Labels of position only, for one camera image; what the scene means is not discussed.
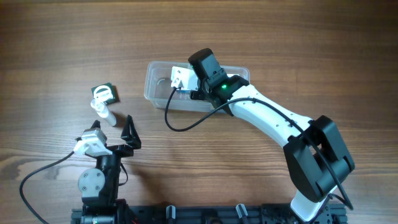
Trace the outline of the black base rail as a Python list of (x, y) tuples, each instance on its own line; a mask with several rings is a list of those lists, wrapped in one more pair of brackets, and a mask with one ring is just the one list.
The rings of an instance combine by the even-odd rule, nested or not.
[[(242, 223), (236, 207), (177, 207), (175, 219), (166, 218), (166, 208), (156, 206), (131, 206), (139, 223), (205, 223), (207, 218), (219, 218), (222, 223)], [(247, 206), (248, 223), (282, 224), (301, 223), (288, 204), (262, 204)], [(315, 219), (314, 223), (347, 224), (348, 217), (342, 204), (327, 204)]]

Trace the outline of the white bottle clear cap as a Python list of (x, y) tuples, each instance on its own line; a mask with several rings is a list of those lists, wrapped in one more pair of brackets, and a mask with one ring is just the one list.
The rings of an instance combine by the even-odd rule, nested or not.
[(102, 101), (94, 98), (92, 99), (90, 105), (97, 112), (97, 114), (101, 118), (103, 118), (109, 125), (115, 126), (117, 124), (115, 115), (108, 109), (108, 107)]

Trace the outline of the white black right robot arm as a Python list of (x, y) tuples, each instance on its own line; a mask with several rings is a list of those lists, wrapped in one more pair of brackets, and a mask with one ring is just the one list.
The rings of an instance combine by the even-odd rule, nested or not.
[(251, 123), (283, 148), (297, 189), (290, 207), (301, 221), (313, 221), (335, 189), (352, 207), (342, 183), (355, 164), (330, 118), (312, 119), (283, 108), (243, 77), (228, 76), (209, 48), (194, 53), (188, 62), (198, 78), (194, 98), (208, 100), (215, 110)]

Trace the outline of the clear plastic container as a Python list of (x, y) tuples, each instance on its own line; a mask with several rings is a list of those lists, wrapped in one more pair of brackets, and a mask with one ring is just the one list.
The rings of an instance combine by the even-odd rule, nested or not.
[[(173, 77), (175, 74), (190, 72), (194, 81), (197, 77), (189, 63), (152, 61), (148, 64), (144, 97), (154, 107), (164, 109), (172, 92)], [(170, 110), (210, 112), (213, 106), (208, 101), (191, 100), (189, 90), (178, 90), (172, 97), (169, 105)]]

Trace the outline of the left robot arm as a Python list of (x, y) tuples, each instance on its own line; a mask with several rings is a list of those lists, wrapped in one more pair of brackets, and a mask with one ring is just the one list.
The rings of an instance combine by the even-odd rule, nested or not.
[(141, 148), (141, 140), (130, 115), (121, 133), (124, 144), (108, 146), (107, 137), (96, 120), (90, 129), (84, 130), (73, 150), (75, 154), (96, 160), (96, 166), (85, 170), (78, 179), (83, 207), (73, 210), (72, 223), (139, 223), (136, 214), (125, 199), (118, 199), (120, 172), (126, 170), (121, 159), (132, 157)]

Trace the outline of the white blue medicine box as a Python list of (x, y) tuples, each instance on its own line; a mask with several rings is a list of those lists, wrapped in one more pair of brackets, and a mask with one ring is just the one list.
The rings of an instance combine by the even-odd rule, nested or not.
[(239, 76), (238, 74), (227, 73), (228, 77)]

